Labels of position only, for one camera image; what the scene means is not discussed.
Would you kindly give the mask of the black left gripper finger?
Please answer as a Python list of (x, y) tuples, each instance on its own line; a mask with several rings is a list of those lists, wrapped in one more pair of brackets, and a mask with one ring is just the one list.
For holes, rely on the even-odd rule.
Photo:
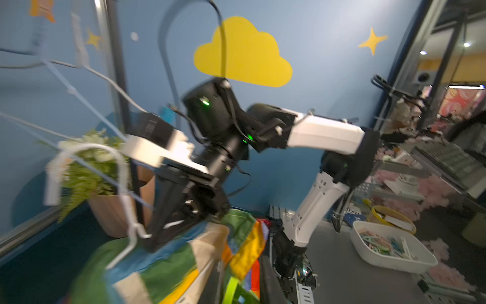
[(280, 285), (280, 281), (275, 275), (270, 259), (262, 255), (259, 257), (259, 264), (260, 303), (286, 304), (287, 299)]

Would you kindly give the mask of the green clothespin rainbow jacket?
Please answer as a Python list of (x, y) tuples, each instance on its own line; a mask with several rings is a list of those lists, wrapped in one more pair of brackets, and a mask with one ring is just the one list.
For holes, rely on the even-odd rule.
[(227, 284), (222, 304), (239, 304), (243, 299), (244, 289), (237, 278), (231, 277)]

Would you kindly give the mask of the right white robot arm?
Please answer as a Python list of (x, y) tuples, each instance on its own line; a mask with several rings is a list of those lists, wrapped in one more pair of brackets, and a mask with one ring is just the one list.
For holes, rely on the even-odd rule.
[(168, 223), (178, 215), (184, 231), (209, 215), (230, 209), (223, 184), (238, 163), (259, 153), (258, 200), (264, 194), (291, 199), (310, 185), (290, 223), (274, 239), (275, 268), (290, 278), (302, 262), (317, 225), (336, 202), (344, 202), (369, 176), (380, 142), (379, 132), (342, 120), (255, 103), (243, 110), (228, 80), (215, 77), (183, 97), (190, 126), (199, 129), (205, 150), (196, 163), (206, 173), (172, 164), (161, 178), (170, 185), (149, 229), (156, 250), (177, 233)]

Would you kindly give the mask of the white hanger rainbow jacket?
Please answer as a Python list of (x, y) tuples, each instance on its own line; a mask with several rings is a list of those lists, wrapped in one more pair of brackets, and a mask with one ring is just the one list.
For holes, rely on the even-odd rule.
[[(71, 146), (59, 144), (56, 148), (59, 153), (48, 163), (46, 169), (44, 205), (61, 206), (60, 220), (93, 196), (118, 197), (120, 210), (124, 213), (125, 235), (129, 242), (106, 266), (107, 269), (112, 269), (135, 249), (139, 238), (151, 237), (137, 219), (135, 202), (148, 208), (152, 206), (132, 191), (131, 170), (120, 150), (103, 144), (84, 142), (74, 143)], [(94, 159), (100, 164), (109, 163), (116, 179), (79, 156), (85, 151), (89, 151), (92, 155), (102, 151), (101, 159), (98, 160), (97, 157)]]

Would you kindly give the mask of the rainbow striped jacket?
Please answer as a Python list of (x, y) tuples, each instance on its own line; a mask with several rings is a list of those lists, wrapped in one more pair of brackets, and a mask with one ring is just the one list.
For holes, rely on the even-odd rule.
[(127, 238), (109, 241), (90, 257), (69, 293), (68, 303), (198, 303), (218, 262), (224, 293), (244, 291), (233, 303), (260, 298), (260, 263), (269, 229), (263, 220), (231, 209), (220, 222), (204, 221), (150, 253), (137, 246), (113, 268)]

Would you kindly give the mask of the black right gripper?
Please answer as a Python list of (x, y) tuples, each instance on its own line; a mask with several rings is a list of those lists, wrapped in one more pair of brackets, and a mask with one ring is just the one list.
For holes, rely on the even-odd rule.
[[(230, 209), (228, 196), (217, 177), (165, 166), (156, 171), (156, 178), (160, 190), (146, 227), (151, 235), (146, 240), (149, 252), (159, 250), (206, 219), (222, 218)], [(223, 283), (224, 262), (219, 260), (210, 272), (198, 304), (221, 304)]]

